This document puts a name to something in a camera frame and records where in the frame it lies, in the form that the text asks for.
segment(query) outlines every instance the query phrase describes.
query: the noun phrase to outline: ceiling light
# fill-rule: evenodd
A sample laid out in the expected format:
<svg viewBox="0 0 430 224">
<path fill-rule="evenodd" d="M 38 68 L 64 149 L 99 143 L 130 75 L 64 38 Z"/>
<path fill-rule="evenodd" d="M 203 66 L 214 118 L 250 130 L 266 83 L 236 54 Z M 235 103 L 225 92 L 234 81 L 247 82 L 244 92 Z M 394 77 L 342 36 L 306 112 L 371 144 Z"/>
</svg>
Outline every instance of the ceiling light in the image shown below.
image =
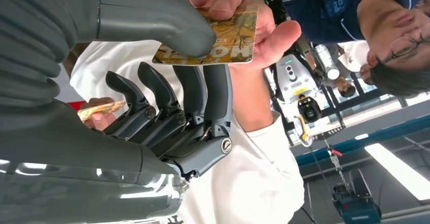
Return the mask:
<svg viewBox="0 0 430 224">
<path fill-rule="evenodd" d="M 369 137 L 369 135 L 368 135 L 368 134 L 361 134 L 361 135 L 357 135 L 357 136 L 355 137 L 355 139 L 356 139 L 356 140 L 361 140 L 361 139 L 365 139 L 365 138 L 367 138 L 367 137 Z"/>
<path fill-rule="evenodd" d="M 425 177 L 381 144 L 366 146 L 365 150 L 418 200 L 430 199 L 430 181 Z"/>
</svg>

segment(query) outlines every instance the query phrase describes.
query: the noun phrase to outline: wire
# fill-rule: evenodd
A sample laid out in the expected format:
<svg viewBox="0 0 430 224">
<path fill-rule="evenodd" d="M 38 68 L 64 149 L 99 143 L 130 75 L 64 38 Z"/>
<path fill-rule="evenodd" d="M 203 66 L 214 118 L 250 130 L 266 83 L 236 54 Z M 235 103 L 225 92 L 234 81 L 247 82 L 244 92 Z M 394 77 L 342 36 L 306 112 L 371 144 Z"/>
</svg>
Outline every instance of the wire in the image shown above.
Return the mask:
<svg viewBox="0 0 430 224">
<path fill-rule="evenodd" d="M 308 216 L 308 218 L 312 222 L 312 224 L 316 224 L 316 222 L 312 219 L 312 217 L 310 217 L 309 213 L 303 207 L 300 207 L 300 209 L 302 209 L 303 212 Z"/>
<path fill-rule="evenodd" d="M 421 144 L 419 144 L 419 143 L 417 143 L 417 142 L 413 141 L 412 139 L 410 139 L 410 138 L 408 138 L 408 137 L 405 137 L 405 140 L 409 141 L 410 143 L 412 143 L 412 144 L 416 145 L 417 147 L 419 147 L 419 148 L 421 148 L 421 149 L 425 150 L 426 152 L 430 153 L 430 149 L 428 149 L 428 148 L 426 148 L 425 146 L 423 146 L 423 145 L 421 145 Z"/>
<path fill-rule="evenodd" d="M 331 190 L 331 188 L 329 187 L 329 182 L 327 181 L 326 176 L 324 175 L 324 172 L 323 172 L 323 170 L 321 169 L 321 166 L 319 165 L 318 160 L 316 159 L 316 156 L 315 156 L 315 154 L 313 153 L 313 150 L 312 150 L 312 147 L 311 147 L 311 146 L 309 146 L 309 150 L 310 150 L 310 152 L 311 152 L 311 154 L 312 154 L 312 156 L 313 156 L 313 159 L 315 160 L 316 166 L 318 167 L 318 170 L 319 170 L 319 172 L 321 173 L 322 178 L 324 179 L 324 184 L 326 185 L 327 190 L 329 191 L 329 193 L 331 193 L 331 192 L 332 192 L 332 190 Z"/>
</svg>

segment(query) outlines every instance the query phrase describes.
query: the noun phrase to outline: gray robotic arm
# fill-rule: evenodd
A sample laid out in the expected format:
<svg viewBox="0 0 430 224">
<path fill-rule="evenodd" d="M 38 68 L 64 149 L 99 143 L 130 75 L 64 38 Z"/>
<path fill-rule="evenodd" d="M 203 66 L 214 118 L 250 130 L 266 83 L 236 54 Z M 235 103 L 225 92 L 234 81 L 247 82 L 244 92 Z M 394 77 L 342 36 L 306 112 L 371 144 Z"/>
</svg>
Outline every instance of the gray robotic arm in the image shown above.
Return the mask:
<svg viewBox="0 0 430 224">
<path fill-rule="evenodd" d="M 151 192 L 148 179 L 156 177 L 161 185 L 180 186 L 170 178 L 177 172 L 142 145 L 86 128 L 75 111 L 53 99 L 59 88 L 50 78 L 59 75 L 58 63 L 76 42 L 96 39 L 157 39 L 201 56 L 216 38 L 205 20 L 186 0 L 0 4 L 0 212 L 7 213 L 0 222 L 100 223 L 175 213 L 180 199 L 173 196 L 128 198 L 133 190 Z M 225 131 L 217 120 L 214 125 Z M 114 180 L 83 174 L 96 169 L 97 176 L 98 169 L 115 169 L 106 176 Z"/>
</svg>

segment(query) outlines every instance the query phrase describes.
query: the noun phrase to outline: person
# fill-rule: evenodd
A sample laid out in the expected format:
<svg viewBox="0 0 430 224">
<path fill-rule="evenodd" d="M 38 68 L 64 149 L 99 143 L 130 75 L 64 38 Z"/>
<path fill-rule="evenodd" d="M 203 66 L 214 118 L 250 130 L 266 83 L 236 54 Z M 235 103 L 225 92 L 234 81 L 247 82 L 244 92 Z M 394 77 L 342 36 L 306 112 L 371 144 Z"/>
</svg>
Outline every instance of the person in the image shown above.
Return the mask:
<svg viewBox="0 0 430 224">
<path fill-rule="evenodd" d="M 339 70 L 339 76 L 334 79 L 330 80 L 327 77 L 324 77 L 322 80 L 322 84 L 325 86 L 329 86 L 332 89 L 336 89 L 339 91 L 339 94 L 342 97 L 351 97 L 355 94 L 355 87 L 351 84 L 350 81 L 348 81 L 346 78 L 349 77 L 350 71 L 343 65 L 343 63 L 338 59 L 339 57 L 339 50 L 337 48 L 337 45 L 335 44 L 326 44 L 325 45 L 330 52 L 330 55 L 332 57 L 332 61 L 334 65 Z"/>
<path fill-rule="evenodd" d="M 373 83 L 399 96 L 430 88 L 430 18 L 420 0 L 283 0 L 316 44 L 366 40 Z"/>
<path fill-rule="evenodd" d="M 338 43 L 338 60 L 351 72 L 358 72 L 364 83 L 373 85 L 368 61 L 375 59 L 366 41 Z"/>
<path fill-rule="evenodd" d="M 240 5 L 258 6 L 253 61 L 230 65 L 233 87 L 231 124 L 232 151 L 199 178 L 190 182 L 175 216 L 157 219 L 160 223 L 248 224 L 287 223 L 304 203 L 303 179 L 292 155 L 279 113 L 271 111 L 269 91 L 262 69 L 277 62 L 300 36 L 300 26 L 287 21 L 275 27 L 270 8 L 255 0 L 191 0 L 197 6 L 210 6 L 214 20 L 232 17 Z M 160 43 L 92 42 L 74 49 L 75 64 L 70 84 L 91 105 L 121 100 L 123 95 L 105 83 L 108 70 L 135 82 L 151 105 L 153 93 L 137 77 L 144 61 L 163 74 L 180 102 L 184 94 L 169 65 L 152 64 Z M 92 120 L 105 127 L 108 119 Z"/>
</svg>

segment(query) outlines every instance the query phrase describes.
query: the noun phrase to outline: gold card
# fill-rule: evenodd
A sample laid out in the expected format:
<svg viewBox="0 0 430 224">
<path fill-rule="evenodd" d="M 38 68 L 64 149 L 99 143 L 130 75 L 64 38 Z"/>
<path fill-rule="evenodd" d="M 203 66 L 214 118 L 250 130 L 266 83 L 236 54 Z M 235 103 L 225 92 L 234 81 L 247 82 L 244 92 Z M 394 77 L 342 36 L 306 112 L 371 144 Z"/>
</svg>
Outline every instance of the gold card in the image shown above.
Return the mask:
<svg viewBox="0 0 430 224">
<path fill-rule="evenodd" d="M 254 40 L 257 23 L 257 6 L 237 8 L 230 20 L 214 21 L 209 18 L 209 8 L 198 11 L 206 19 L 217 35 L 212 51 L 200 58 L 181 55 L 162 44 L 153 62 L 169 65 L 215 65 L 228 63 L 249 63 L 253 59 Z"/>
<path fill-rule="evenodd" d="M 85 109 L 81 109 L 78 111 L 78 116 L 81 121 L 85 121 L 91 118 L 91 116 L 95 113 L 109 114 L 118 111 L 122 106 L 124 106 L 127 102 L 125 100 L 116 101 L 112 103 L 107 103 L 99 106 L 93 106 Z"/>
</svg>

